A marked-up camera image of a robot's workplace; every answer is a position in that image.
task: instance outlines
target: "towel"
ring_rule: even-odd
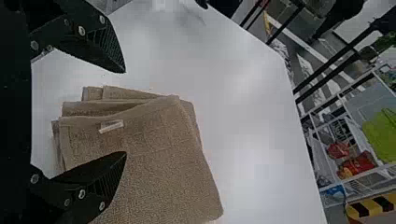
[[[128,154],[113,203],[92,223],[202,223],[222,215],[197,129],[184,108],[168,96],[107,116],[59,119],[66,169],[114,151]],[[109,120],[122,120],[123,127],[99,133]]]

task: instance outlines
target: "white surface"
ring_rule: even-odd
[[[192,101],[225,214],[218,223],[326,223],[280,57],[217,11],[135,0],[110,16],[127,74],[60,51],[33,65],[32,163],[56,175],[50,122],[83,86]]]

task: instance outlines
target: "white label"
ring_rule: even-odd
[[[115,119],[110,121],[105,121],[100,124],[99,133],[108,133],[118,128],[123,127],[123,120],[122,119]]]

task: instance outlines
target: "yellow and black striped tape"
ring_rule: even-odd
[[[358,203],[346,206],[349,217],[359,219],[361,217],[375,217],[382,213],[395,210],[396,193],[389,193],[375,198],[365,199]]]

